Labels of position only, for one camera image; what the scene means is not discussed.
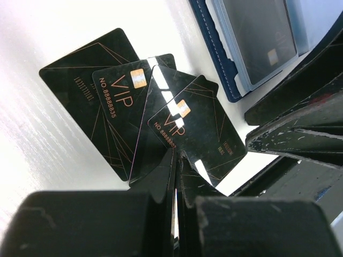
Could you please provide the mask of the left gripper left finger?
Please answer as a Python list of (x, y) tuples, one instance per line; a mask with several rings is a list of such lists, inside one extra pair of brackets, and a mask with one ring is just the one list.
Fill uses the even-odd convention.
[(170, 148), (158, 166), (130, 188), (130, 191), (146, 192), (150, 196), (138, 256), (174, 255), (175, 177), (175, 151)]

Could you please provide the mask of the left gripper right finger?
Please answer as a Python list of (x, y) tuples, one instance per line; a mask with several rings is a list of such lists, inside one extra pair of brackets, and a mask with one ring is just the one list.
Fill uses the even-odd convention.
[(212, 187), (191, 165), (187, 154), (177, 154), (176, 188), (180, 256), (224, 256), (228, 228), (224, 215), (228, 198)]

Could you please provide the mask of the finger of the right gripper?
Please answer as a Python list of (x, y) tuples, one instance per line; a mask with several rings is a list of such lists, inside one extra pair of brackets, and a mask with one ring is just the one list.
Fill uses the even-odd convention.
[(320, 43), (277, 86), (245, 112), (249, 125), (263, 125), (319, 90), (342, 72), (342, 27)]
[(324, 93), (295, 106), (247, 135), (250, 152), (342, 168), (342, 92)]

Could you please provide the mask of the black credit card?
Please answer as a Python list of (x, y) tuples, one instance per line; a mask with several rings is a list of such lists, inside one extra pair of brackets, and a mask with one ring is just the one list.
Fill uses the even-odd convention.
[(252, 85), (297, 55), (284, 1), (223, 3)]

